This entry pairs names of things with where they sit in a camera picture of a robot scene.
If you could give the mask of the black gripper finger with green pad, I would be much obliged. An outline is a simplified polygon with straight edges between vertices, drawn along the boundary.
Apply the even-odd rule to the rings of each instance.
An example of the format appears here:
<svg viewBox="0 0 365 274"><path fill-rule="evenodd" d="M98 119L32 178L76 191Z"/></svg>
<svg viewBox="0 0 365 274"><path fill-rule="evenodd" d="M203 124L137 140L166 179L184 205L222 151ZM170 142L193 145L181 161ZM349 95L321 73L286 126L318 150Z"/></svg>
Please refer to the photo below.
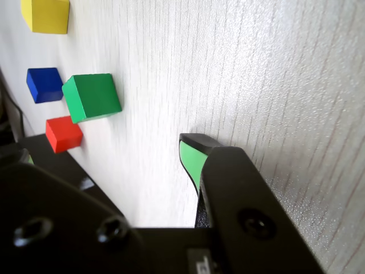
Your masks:
<svg viewBox="0 0 365 274"><path fill-rule="evenodd" d="M179 136L181 164L204 200L226 273L322 273L314 254L245 151Z"/></svg>
<svg viewBox="0 0 365 274"><path fill-rule="evenodd" d="M2 273L143 273L124 216L33 164L1 157Z"/></svg>

